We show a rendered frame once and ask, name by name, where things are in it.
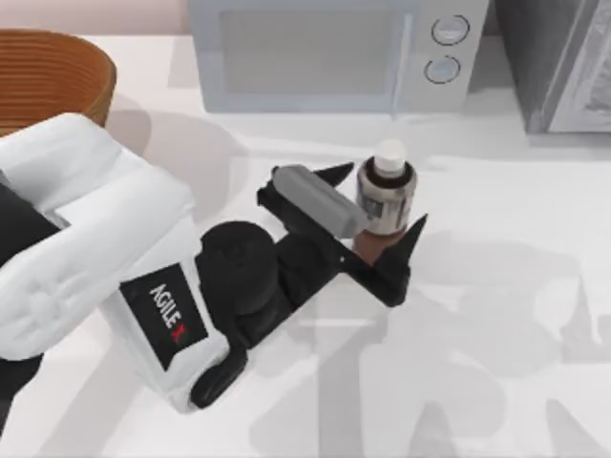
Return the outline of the brown bottle with white cap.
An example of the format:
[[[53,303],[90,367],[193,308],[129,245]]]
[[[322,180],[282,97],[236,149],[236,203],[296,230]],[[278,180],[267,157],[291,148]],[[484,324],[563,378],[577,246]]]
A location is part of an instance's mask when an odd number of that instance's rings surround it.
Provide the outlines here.
[[[395,138],[379,143],[358,169],[356,203],[368,227],[353,239],[353,250],[368,264],[407,231],[417,173],[407,161],[407,147]]]

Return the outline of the pale grey rounded box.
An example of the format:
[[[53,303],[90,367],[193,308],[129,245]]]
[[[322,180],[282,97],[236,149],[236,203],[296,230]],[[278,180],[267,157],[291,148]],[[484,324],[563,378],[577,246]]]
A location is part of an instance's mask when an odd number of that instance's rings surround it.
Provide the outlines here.
[[[369,225],[362,208],[304,165],[278,167],[271,181],[283,198],[337,239],[351,239]]]

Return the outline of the pale microwave oven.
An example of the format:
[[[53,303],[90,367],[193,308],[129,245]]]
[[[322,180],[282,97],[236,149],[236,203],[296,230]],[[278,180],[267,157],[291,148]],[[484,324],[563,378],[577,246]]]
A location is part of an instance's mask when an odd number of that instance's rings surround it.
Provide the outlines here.
[[[490,0],[188,0],[205,109],[211,113],[390,115],[406,14],[411,45],[398,115],[451,113],[467,96]],[[442,17],[462,15],[468,36],[432,38]],[[435,85],[426,64],[461,63]]]

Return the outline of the round microwave knob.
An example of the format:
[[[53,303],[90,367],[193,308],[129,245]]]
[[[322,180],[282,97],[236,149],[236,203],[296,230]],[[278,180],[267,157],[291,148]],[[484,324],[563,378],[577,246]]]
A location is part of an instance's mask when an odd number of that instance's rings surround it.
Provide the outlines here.
[[[460,43],[469,32],[469,21],[458,14],[439,18],[432,26],[432,38],[442,46],[453,46]]]
[[[453,82],[461,73],[461,63],[450,55],[444,55],[436,60],[430,60],[423,71],[426,79],[435,85]]]

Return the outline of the brown wicker basket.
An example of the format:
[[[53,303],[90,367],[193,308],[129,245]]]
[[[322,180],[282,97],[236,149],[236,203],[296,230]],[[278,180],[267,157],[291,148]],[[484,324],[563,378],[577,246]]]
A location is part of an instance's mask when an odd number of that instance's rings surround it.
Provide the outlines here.
[[[63,113],[105,127],[117,69],[81,37],[36,29],[0,29],[0,137]]]

